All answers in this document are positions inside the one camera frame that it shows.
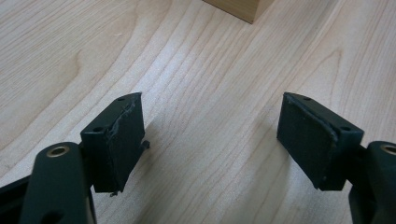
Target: mounting hole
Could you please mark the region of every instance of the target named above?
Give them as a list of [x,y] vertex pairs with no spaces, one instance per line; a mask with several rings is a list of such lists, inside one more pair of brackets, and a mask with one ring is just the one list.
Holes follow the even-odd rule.
[[350,131],[350,128],[348,128],[348,127],[341,127],[341,130],[344,130],[344,131],[349,132],[349,131]]
[[50,211],[41,219],[42,224],[59,223],[64,218],[64,213],[61,211]]
[[96,133],[99,133],[99,132],[101,132],[102,130],[103,130],[102,127],[96,127],[96,128],[93,129],[93,131],[96,132]]
[[381,148],[382,148],[382,150],[388,152],[389,154],[392,154],[392,155],[396,156],[396,147],[395,146],[382,145]]
[[47,156],[51,157],[51,158],[60,157],[64,154],[66,154],[69,150],[70,150],[70,148],[67,146],[55,147],[55,148],[50,149],[47,152]]

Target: black plastic part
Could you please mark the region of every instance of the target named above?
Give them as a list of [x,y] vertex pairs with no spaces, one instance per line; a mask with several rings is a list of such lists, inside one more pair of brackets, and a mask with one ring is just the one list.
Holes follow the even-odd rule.
[[118,98],[81,132],[96,192],[123,191],[144,150],[144,136],[141,93]]
[[352,187],[349,192],[349,207],[352,221],[355,224],[372,223],[376,202],[362,195],[356,187]]
[[372,223],[396,223],[396,145],[371,143],[364,163],[377,204]]
[[30,176],[0,188],[0,223],[18,223]]
[[95,223],[78,145],[42,150],[26,191],[21,223]]
[[341,190],[363,130],[311,98],[285,92],[277,138],[321,190]]

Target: light wood surface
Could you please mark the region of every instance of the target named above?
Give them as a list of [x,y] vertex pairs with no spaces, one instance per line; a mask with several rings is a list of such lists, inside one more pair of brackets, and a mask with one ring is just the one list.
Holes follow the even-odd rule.
[[396,141],[396,1],[276,0],[253,25],[201,0],[0,2],[0,186],[143,92],[146,151],[99,223],[350,223],[276,141],[284,91]]
[[241,20],[253,23],[274,0],[204,0]]

